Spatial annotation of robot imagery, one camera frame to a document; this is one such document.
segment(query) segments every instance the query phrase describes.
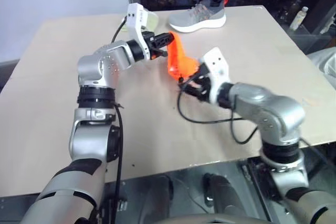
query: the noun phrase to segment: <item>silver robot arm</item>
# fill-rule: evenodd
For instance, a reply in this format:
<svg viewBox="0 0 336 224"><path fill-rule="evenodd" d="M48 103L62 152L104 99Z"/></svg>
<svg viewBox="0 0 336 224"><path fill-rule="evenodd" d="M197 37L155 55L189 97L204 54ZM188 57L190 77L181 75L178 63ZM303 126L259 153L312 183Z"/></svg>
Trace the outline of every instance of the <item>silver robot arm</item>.
<svg viewBox="0 0 336 224"><path fill-rule="evenodd" d="M119 73L137 61L166 56L160 48L173 40L169 33L154 36L134 28L145 23L144 16L141 5L131 4L127 26L135 38L105 45L79 60L79 105L69 142L72 162L55 174L21 223L96 223L107 163L119 154L120 129L114 125Z"/></svg>
<svg viewBox="0 0 336 224"><path fill-rule="evenodd" d="M208 77L210 85L207 86L211 88L207 96L199 93L200 100L232 109L257 125L263 144L260 157L268 165L289 212L299 223L333 223L336 198L308 188L304 155L299 149L299 126L304 119L302 106L292 98L274 95L260 86L231 84L228 65L218 48L209 51L202 63L198 83Z"/></svg>

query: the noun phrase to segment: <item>black rubber base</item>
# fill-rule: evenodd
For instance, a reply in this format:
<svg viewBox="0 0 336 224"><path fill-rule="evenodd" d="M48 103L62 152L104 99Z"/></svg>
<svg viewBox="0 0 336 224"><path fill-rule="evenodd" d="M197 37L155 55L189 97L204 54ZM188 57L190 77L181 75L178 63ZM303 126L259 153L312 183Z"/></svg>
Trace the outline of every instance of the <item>black rubber base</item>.
<svg viewBox="0 0 336 224"><path fill-rule="evenodd" d="M233 84L225 82L220 87L219 95L218 95L218 104L220 107L225 109L231 109L231 102L229 98L229 92L232 88Z"/></svg>
<svg viewBox="0 0 336 224"><path fill-rule="evenodd" d="M295 162L299 158L299 143L278 146L263 141L262 150L266 157L276 163L289 164Z"/></svg>
<svg viewBox="0 0 336 224"><path fill-rule="evenodd" d="M79 90L77 103L79 108L106 108L115 106L114 89L82 86Z"/></svg>

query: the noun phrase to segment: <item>white shoe sole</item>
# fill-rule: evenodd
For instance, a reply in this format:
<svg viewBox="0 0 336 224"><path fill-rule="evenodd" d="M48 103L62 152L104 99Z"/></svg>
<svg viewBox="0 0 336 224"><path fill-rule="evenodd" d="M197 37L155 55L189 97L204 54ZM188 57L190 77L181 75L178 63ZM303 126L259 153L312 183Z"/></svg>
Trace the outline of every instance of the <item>white shoe sole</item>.
<svg viewBox="0 0 336 224"><path fill-rule="evenodd" d="M192 33L193 31L199 30L201 28L219 28L222 27L226 22L226 14L222 18L218 19L207 19L196 23L192 26L174 26L170 24L175 30L182 33Z"/></svg>

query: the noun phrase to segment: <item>floor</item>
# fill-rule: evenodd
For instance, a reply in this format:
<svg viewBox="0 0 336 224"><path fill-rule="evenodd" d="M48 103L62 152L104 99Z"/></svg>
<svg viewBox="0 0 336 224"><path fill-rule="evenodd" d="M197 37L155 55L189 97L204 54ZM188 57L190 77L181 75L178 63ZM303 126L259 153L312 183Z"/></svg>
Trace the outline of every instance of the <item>floor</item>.
<svg viewBox="0 0 336 224"><path fill-rule="evenodd" d="M204 203L202 177L205 173L225 176L236 189L240 199L244 199L243 206L246 214L266 219L256 191L248 177L245 177L239 162L215 163L166 173L174 187L170 217L203 214L204 210L193 200L208 212L213 212L213 208L208 208ZM140 223L139 216L143 203L151 181L157 176L162 175L128 179L122 182L120 198L127 201L127 207L124 211L118 212L117 223ZM108 189L113 190L113 185L113 183L107 185ZM35 198L36 195L0 198L0 224L19 223Z"/></svg>

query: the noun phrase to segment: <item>black cable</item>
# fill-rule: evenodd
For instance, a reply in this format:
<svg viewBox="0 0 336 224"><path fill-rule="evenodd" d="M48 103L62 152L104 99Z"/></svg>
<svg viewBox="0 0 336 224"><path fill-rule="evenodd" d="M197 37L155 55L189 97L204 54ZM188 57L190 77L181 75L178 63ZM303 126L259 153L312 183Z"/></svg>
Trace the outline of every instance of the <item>black cable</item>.
<svg viewBox="0 0 336 224"><path fill-rule="evenodd" d="M115 106L118 121L119 121L119 130L120 130L120 137L119 137L119 158L118 158L118 170L117 170L117 180L115 181L115 191L114 191L114 199L113 199L113 211L112 211L112 218L111 224L115 224L115 218L117 217L117 210L118 210L118 200L119 200L119 190L120 190L120 180L121 180L121 166L122 166L122 149L123 149L123 125L121 119L121 113L119 110L119 105Z"/></svg>
<svg viewBox="0 0 336 224"><path fill-rule="evenodd" d="M201 75L202 75L201 73L194 74L185 83L183 83L181 88L180 88L180 91L179 91L178 96L177 96L177 110L179 111L179 114L181 115L181 117L183 117L184 119L186 119L189 122L199 123L199 124L215 124L215 123L225 123L225 122L230 122L230 121L244 120L243 118L230 118L230 119L221 119L221 120L215 120L215 121L197 121L197 120L193 120L193 119L190 119L190 118L186 117L182 113L182 111L181 111L181 96L182 96L182 93L185 91L186 87L188 86L188 84L190 82L192 82L193 80L195 80L197 77L199 77Z"/></svg>
<svg viewBox="0 0 336 224"><path fill-rule="evenodd" d="M300 141L306 144L321 159L321 161L323 161L327 166L330 166L334 171L336 171L336 166L331 161L329 161L316 147L312 146L303 138L300 138Z"/></svg>
<svg viewBox="0 0 336 224"><path fill-rule="evenodd" d="M111 43L113 43L116 40L116 37L117 37L118 33L120 32L121 28L126 24L126 20L127 20L127 16L125 16L124 20L121 22L120 26L115 31L115 33L113 35L113 38L111 40Z"/></svg>
<svg viewBox="0 0 336 224"><path fill-rule="evenodd" d="M231 119L233 119L233 115L234 115L234 110L231 109ZM256 131L258 130L258 127L255 127L254 130L251 132L250 136L248 136L244 141L239 141L238 138L235 135L235 131L233 129L233 121L234 120L230 120L230 131L231 131L231 135L233 140L237 143L237 144L247 144L251 138L253 137L253 135L256 133Z"/></svg>

